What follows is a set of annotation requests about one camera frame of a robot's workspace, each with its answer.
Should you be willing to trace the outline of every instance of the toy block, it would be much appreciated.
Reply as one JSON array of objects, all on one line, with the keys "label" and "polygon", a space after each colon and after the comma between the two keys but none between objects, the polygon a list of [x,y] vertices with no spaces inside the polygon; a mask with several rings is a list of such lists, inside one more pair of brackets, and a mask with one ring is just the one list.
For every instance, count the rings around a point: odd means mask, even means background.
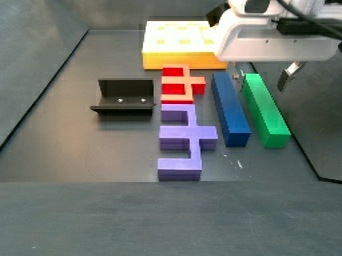
[{"label": "toy block", "polygon": [[161,77],[161,104],[192,104],[192,94],[202,94],[204,77],[190,77],[188,65],[164,65]]},{"label": "toy block", "polygon": [[180,121],[185,126],[160,126],[160,149],[188,150],[189,158],[158,158],[157,177],[160,181],[200,179],[200,149],[214,149],[217,141],[213,126],[197,126],[194,105],[162,104],[161,120]]},{"label": "toy block", "polygon": [[188,64],[190,69],[225,69],[213,54],[213,32],[206,21],[146,21],[142,42],[144,69]]},{"label": "toy block", "polygon": [[230,78],[225,72],[212,74],[210,89],[226,147],[244,147],[251,135]]},{"label": "toy block", "polygon": [[291,132],[259,74],[245,74],[241,91],[263,146],[283,148]]}]

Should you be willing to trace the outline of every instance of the blue block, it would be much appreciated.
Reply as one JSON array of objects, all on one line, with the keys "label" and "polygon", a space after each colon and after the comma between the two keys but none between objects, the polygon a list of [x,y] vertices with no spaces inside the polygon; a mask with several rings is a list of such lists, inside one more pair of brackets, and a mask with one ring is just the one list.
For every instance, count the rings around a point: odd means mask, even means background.
[{"label": "blue block", "polygon": [[212,74],[210,89],[225,147],[245,147],[251,130],[232,81],[225,72]]}]

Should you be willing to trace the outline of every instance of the yellow block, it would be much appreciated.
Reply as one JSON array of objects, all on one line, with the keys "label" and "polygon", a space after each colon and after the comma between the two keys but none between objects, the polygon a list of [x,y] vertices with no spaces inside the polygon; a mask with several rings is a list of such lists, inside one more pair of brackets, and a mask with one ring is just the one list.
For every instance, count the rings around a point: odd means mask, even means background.
[{"label": "yellow block", "polygon": [[188,64],[189,69],[225,69],[212,52],[213,40],[205,21],[148,21],[142,43],[144,69]]}]

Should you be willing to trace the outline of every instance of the cross-shaped block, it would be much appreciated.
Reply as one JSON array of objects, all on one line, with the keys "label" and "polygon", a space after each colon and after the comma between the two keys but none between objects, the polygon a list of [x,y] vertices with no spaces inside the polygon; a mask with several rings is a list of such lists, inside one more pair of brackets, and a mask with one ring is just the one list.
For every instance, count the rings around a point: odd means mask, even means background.
[{"label": "cross-shaped block", "polygon": [[201,149],[214,149],[217,133],[214,126],[197,126],[193,104],[162,104],[161,121],[180,121],[185,126],[160,126],[160,149],[188,150],[189,158],[158,158],[160,181],[200,179]]},{"label": "cross-shaped block", "polygon": [[161,104],[192,104],[193,95],[204,94],[204,77],[190,77],[188,65],[162,66]]}]

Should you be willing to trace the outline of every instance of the gray floor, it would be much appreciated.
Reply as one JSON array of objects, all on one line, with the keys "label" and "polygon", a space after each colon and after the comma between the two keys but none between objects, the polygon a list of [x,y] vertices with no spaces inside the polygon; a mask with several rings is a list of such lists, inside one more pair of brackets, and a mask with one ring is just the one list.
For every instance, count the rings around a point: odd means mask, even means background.
[{"label": "gray floor", "polygon": [[[153,182],[160,152],[160,71],[141,68],[142,33],[90,31],[37,106],[0,153],[0,181]],[[284,149],[264,149],[253,130],[245,148],[225,148],[209,89],[212,70],[194,100],[201,125],[214,125],[214,152],[201,153],[202,181],[313,181],[293,140]],[[152,78],[156,107],[150,120],[98,118],[89,110],[100,99],[98,78]]]},{"label": "gray floor", "polygon": [[1,255],[339,256],[340,185],[2,183]]}]

